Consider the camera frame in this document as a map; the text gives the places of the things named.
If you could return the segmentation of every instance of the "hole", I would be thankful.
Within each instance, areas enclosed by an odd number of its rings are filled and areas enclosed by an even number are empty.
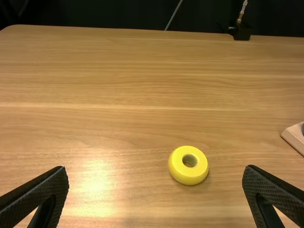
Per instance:
[[[182,158],[182,163],[184,163],[185,166],[187,167],[194,167],[198,163],[198,160],[196,157],[194,157],[191,154],[187,154]]]
[[[23,220],[21,220],[14,228],[26,228],[29,222],[32,220],[34,214],[36,213],[38,207],[36,207],[31,213],[29,213]]]
[[[273,206],[273,207],[285,227],[299,227],[289,217],[287,217],[285,214],[283,214],[278,208],[276,208],[275,206]]]

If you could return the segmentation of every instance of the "yellow ring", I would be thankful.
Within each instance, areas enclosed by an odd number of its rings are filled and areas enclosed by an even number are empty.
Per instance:
[[[184,164],[185,160],[188,160],[188,163],[193,163],[192,167],[187,167]],[[169,157],[168,166],[171,176],[185,185],[195,185],[202,182],[209,172],[206,156],[201,150],[193,146],[181,146],[173,151]]]

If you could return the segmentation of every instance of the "table surface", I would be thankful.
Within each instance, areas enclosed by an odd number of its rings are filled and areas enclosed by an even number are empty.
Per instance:
[[[65,166],[60,228],[255,227],[248,164],[304,189],[280,137],[304,117],[304,38],[18,25],[0,69],[0,195]],[[201,184],[168,173],[181,145]]]

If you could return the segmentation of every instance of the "dark background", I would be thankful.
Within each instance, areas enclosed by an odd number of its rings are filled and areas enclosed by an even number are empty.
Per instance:
[[[11,24],[164,30],[179,0],[0,0]],[[184,0],[169,30],[226,33],[243,0]],[[253,34],[304,37],[303,0],[248,0]]]

